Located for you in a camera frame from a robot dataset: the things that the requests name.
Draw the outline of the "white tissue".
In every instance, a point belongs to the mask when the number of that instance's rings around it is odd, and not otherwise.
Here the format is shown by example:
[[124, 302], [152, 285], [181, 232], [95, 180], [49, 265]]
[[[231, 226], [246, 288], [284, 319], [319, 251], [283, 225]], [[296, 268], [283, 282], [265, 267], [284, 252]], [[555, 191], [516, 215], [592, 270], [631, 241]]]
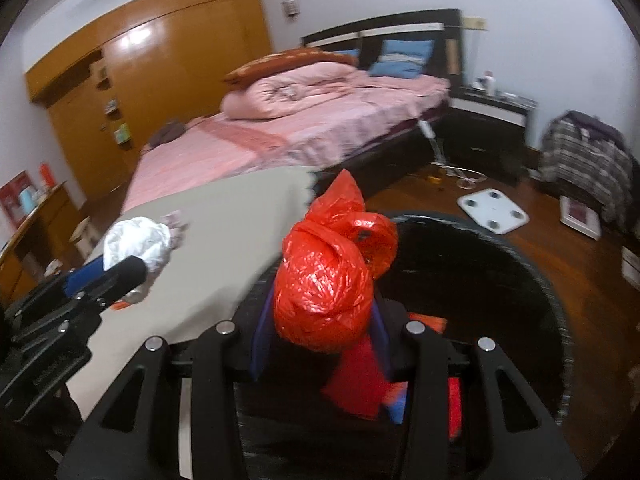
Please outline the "white tissue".
[[168, 263], [176, 243], [177, 235], [168, 224], [146, 217], [122, 220], [110, 227], [103, 240], [103, 270], [110, 270], [130, 256], [142, 260], [146, 267], [145, 281], [127, 292], [120, 302], [129, 306], [138, 304], [148, 296], [154, 281]]

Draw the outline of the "red plastic bag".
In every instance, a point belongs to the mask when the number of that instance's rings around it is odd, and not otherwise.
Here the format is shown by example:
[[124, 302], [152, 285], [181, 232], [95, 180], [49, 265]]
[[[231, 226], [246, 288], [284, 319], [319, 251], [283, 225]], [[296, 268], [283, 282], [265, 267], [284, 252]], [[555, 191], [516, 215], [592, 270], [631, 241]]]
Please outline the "red plastic bag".
[[374, 283], [394, 262], [394, 222], [366, 209], [352, 174], [341, 171], [282, 242], [273, 285], [279, 336], [306, 350], [335, 354], [321, 391], [337, 408], [378, 417], [390, 391], [368, 334]]

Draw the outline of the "black trash bin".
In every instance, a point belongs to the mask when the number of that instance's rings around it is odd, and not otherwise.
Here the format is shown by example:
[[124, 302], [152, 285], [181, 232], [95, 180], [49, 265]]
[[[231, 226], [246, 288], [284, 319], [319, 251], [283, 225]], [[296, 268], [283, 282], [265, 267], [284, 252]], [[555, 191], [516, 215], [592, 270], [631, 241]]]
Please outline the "black trash bin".
[[[398, 253], [374, 300], [401, 304], [445, 338], [494, 340], [561, 430], [570, 402], [570, 334], [544, 276], [505, 240], [448, 214], [398, 214]], [[390, 412], [348, 414], [321, 392], [337, 367], [283, 341], [273, 327], [265, 364], [240, 385], [240, 434], [253, 479], [396, 479], [402, 430]]]

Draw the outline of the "small white stool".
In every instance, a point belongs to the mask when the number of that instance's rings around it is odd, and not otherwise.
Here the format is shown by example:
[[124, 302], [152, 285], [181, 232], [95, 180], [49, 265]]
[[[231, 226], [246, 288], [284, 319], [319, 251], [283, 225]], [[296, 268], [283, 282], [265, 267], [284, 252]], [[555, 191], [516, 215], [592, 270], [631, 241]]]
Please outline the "small white stool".
[[70, 236], [70, 242], [76, 247], [82, 258], [88, 258], [98, 246], [102, 234], [89, 217], [78, 223]]

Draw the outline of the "wooden desk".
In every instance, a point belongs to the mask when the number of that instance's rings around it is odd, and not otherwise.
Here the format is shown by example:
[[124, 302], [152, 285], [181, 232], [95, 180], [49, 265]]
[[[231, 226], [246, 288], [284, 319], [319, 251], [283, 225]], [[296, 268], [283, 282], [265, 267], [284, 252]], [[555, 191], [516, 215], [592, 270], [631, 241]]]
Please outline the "wooden desk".
[[54, 260], [64, 270], [82, 266], [84, 258], [70, 241], [81, 214], [64, 184], [52, 188], [27, 216], [1, 252], [1, 307], [6, 309], [44, 280]]

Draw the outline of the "pink rolled sock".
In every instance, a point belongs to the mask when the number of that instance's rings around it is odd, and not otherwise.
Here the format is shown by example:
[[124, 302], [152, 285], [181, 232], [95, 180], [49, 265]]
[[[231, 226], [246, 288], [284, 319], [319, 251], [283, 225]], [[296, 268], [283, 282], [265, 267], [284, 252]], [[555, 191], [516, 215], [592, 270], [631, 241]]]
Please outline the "pink rolled sock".
[[170, 232], [183, 232], [189, 225], [182, 218], [182, 212], [180, 210], [171, 211], [169, 214], [164, 214], [160, 218], [160, 223], [168, 227]]

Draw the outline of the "light blue kettle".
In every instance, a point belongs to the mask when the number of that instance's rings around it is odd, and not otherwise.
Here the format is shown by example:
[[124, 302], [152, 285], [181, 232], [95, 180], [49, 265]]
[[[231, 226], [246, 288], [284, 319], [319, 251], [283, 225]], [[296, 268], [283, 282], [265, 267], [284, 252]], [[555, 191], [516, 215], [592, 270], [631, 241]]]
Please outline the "light blue kettle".
[[25, 216], [31, 214], [38, 205], [37, 191], [32, 185], [21, 190], [20, 194], [18, 194], [18, 199], [20, 200], [21, 208]]

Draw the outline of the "red thermos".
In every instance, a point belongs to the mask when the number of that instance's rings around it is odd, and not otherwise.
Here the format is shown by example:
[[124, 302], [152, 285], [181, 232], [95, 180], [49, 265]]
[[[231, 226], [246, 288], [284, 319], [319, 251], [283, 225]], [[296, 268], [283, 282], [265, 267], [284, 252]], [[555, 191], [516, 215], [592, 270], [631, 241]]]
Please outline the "red thermos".
[[40, 177], [46, 188], [55, 187], [55, 178], [53, 177], [50, 166], [46, 162], [42, 162], [39, 166]]

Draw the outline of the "dark slippers on bed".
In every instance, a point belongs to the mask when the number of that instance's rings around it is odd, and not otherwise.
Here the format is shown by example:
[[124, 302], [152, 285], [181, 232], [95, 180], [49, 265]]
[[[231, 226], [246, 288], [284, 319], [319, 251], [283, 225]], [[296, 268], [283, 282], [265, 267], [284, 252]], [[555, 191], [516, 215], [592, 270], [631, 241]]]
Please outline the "dark slippers on bed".
[[149, 149], [154, 150], [154, 148], [157, 148], [162, 144], [175, 141], [180, 138], [180, 136], [182, 136], [185, 132], [186, 125], [183, 122], [179, 122], [178, 120], [170, 120], [149, 138]]

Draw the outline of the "wooden wardrobe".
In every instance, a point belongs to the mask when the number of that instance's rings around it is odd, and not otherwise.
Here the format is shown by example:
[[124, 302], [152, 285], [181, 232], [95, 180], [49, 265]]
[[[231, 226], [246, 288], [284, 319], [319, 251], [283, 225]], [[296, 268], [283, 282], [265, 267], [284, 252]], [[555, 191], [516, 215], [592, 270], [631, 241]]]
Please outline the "wooden wardrobe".
[[260, 0], [134, 0], [26, 74], [86, 200], [126, 183], [168, 120], [216, 113], [227, 74], [271, 50]]

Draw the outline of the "white bathroom scale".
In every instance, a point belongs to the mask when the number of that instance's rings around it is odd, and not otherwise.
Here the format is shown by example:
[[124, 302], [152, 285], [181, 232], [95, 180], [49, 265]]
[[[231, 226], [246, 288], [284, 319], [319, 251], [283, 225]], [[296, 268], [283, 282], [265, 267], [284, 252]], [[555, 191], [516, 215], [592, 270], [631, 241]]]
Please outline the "white bathroom scale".
[[508, 234], [529, 222], [528, 214], [495, 188], [462, 196], [457, 204], [476, 224], [497, 235]]

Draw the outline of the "pink bed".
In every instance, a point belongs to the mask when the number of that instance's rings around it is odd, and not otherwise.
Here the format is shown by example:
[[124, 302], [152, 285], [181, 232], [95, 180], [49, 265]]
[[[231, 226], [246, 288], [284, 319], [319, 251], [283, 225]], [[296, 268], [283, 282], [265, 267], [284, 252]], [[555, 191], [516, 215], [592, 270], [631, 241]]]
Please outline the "pink bed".
[[341, 166], [392, 142], [419, 119], [438, 117], [449, 98], [449, 81], [427, 75], [370, 77], [358, 70], [348, 82], [349, 92], [290, 116], [192, 119], [177, 139], [146, 148], [122, 210], [238, 174]]

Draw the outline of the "folded pink quilt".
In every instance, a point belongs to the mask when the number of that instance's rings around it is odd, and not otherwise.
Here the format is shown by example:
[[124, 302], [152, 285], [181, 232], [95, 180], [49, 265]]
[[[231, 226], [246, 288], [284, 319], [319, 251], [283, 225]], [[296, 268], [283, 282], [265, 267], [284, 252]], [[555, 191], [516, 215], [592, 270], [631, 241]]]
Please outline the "folded pink quilt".
[[294, 115], [352, 92], [356, 67], [318, 62], [258, 79], [244, 90], [230, 91], [220, 111], [232, 120], [269, 120]]

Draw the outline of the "brown folded blanket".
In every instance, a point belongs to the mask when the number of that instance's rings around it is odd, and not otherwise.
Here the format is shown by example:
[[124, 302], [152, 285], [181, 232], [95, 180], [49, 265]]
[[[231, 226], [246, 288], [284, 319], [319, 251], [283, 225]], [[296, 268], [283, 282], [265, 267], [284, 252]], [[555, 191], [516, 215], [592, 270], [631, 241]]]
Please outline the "brown folded blanket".
[[222, 81], [235, 87], [247, 88], [259, 79], [320, 62], [358, 66], [358, 58], [355, 55], [303, 47], [256, 58], [232, 70]]

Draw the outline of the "plaid clothing on chair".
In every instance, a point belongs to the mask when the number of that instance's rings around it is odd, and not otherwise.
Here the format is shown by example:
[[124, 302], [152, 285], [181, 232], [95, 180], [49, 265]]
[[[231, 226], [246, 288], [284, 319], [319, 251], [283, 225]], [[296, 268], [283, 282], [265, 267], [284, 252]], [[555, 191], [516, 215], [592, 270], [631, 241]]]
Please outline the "plaid clothing on chair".
[[604, 221], [626, 223], [639, 164], [612, 126], [577, 110], [554, 118], [542, 136], [538, 171], [546, 183], [589, 195]]

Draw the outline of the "black nightstand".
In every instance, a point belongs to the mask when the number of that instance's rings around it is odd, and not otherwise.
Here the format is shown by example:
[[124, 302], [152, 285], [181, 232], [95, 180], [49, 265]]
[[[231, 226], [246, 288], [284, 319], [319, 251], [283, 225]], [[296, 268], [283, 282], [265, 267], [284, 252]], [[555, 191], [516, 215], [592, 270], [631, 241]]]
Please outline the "black nightstand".
[[516, 185], [525, 174], [525, 138], [536, 108], [522, 96], [454, 88], [448, 112], [435, 125], [436, 138], [448, 162]]

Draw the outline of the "white bottle on nightstand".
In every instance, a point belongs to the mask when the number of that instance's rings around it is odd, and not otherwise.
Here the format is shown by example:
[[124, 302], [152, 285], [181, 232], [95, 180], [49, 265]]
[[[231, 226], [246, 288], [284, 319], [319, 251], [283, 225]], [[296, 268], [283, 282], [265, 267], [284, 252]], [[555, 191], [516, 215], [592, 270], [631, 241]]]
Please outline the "white bottle on nightstand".
[[483, 77], [485, 92], [488, 96], [496, 95], [496, 81], [494, 74], [490, 70], [486, 70]]

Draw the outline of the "blue pillow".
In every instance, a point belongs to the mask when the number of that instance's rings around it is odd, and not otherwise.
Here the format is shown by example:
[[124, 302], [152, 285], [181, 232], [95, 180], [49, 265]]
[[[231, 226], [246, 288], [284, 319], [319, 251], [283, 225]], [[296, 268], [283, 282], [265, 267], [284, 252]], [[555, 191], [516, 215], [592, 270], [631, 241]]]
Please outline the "blue pillow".
[[434, 40], [384, 39], [376, 61], [369, 67], [371, 77], [416, 79], [423, 74], [435, 47]]

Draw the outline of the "black headboard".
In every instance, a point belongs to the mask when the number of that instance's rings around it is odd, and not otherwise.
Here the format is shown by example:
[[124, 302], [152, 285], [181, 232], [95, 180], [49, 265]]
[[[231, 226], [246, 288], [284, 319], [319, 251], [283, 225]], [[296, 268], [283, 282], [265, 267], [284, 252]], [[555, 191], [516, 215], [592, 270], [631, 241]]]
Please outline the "black headboard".
[[462, 13], [458, 9], [411, 11], [365, 18], [303, 36], [304, 47], [327, 51], [358, 49], [359, 67], [367, 70], [382, 51], [383, 41], [433, 41], [423, 73], [447, 78], [452, 88], [463, 84]]

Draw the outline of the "red picture frame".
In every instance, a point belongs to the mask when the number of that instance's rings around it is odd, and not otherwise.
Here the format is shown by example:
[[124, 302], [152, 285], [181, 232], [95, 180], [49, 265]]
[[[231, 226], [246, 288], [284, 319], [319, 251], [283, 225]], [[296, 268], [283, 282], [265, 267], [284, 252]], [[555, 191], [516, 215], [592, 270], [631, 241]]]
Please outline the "red picture frame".
[[26, 218], [21, 205], [20, 194], [31, 185], [32, 179], [23, 170], [0, 188], [1, 209], [6, 214], [6, 218], [9, 219], [10, 225], [15, 229]]

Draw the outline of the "wall intercom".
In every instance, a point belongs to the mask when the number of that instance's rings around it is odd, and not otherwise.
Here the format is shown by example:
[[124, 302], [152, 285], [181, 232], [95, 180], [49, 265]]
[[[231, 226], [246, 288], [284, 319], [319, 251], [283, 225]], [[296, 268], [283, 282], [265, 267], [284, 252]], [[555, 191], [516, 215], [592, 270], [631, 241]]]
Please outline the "wall intercom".
[[299, 14], [299, 4], [297, 0], [284, 0], [282, 2], [282, 8], [284, 15], [288, 20], [296, 18], [296, 16]]

